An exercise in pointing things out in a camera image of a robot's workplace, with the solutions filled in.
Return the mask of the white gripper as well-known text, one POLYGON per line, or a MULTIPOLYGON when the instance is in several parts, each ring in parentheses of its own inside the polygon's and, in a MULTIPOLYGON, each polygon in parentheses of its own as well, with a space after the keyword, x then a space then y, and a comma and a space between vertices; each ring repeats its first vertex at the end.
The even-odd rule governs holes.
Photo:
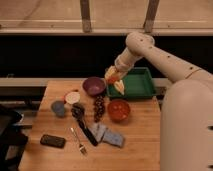
POLYGON ((118 81, 123 79, 126 75, 127 72, 133 67, 132 60, 129 57, 125 56, 118 56, 114 62, 114 66, 110 66, 106 73, 104 78, 108 80, 109 78, 112 77, 112 75, 117 71, 117 77, 118 81))

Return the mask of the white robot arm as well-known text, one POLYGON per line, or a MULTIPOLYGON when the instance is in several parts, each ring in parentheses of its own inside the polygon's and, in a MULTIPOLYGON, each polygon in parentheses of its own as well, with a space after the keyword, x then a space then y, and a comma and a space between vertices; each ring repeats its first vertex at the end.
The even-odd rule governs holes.
POLYGON ((213 171, 213 74, 132 32, 105 80, 122 79, 142 58, 172 82, 161 108, 160 171, 213 171))

